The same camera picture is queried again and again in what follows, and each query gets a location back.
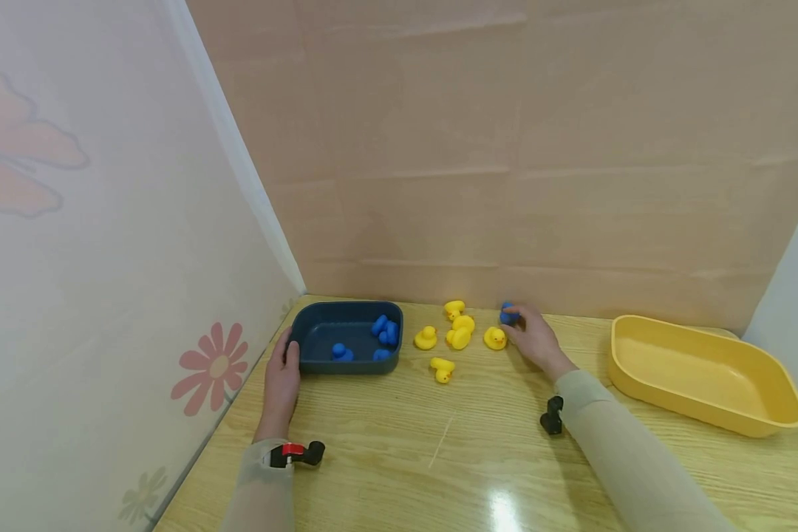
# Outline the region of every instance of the orange flower pattern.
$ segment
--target orange flower pattern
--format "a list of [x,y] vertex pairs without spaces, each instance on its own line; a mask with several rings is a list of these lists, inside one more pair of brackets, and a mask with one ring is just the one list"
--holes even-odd
[[37,117],[35,102],[0,73],[0,212],[35,218],[62,206],[62,196],[30,177],[35,164],[77,169],[89,164],[75,136]]

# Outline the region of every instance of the yellow plastic tray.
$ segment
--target yellow plastic tray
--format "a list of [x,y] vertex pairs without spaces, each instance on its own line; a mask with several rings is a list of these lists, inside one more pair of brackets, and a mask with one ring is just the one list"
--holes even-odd
[[798,391],[783,364],[735,338],[621,316],[610,379],[631,398],[745,436],[798,427]]

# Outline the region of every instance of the black clip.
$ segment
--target black clip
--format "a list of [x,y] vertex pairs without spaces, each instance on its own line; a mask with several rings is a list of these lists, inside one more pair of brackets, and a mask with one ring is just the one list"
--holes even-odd
[[541,426],[550,436],[562,433],[562,416],[560,412],[564,408],[564,399],[554,395],[547,401],[547,413],[541,415]]
[[318,466],[325,454],[325,443],[310,442],[305,448],[298,443],[284,443],[271,450],[269,465],[271,467],[286,467],[292,463],[305,463],[309,466]]

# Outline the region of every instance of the pink flower print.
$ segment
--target pink flower print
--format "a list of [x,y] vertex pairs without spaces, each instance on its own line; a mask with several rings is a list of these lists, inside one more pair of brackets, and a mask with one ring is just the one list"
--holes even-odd
[[228,341],[225,342],[225,331],[217,321],[210,328],[210,335],[204,335],[198,340],[198,347],[202,352],[187,351],[182,354],[180,367],[198,371],[171,388],[171,398],[175,400],[197,388],[188,400],[184,414],[190,416],[197,414],[208,393],[210,393],[210,410],[215,412],[225,403],[225,383],[231,391],[238,390],[242,386],[242,376],[239,374],[248,368],[248,363],[236,361],[248,351],[248,343],[242,342],[237,346],[240,336],[242,336],[242,325],[234,324],[231,327],[231,334],[228,335]]

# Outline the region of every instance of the wrist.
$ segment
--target wrist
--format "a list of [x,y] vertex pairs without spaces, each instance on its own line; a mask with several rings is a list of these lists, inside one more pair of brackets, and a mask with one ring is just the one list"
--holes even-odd
[[290,432],[290,420],[282,415],[272,415],[264,412],[260,416],[257,430],[254,431],[253,442],[259,442],[269,438],[288,439]]
[[544,373],[555,383],[563,375],[571,371],[576,371],[579,368],[566,354],[564,354],[561,347],[557,347],[555,351],[544,359],[544,365],[541,369],[543,369]]

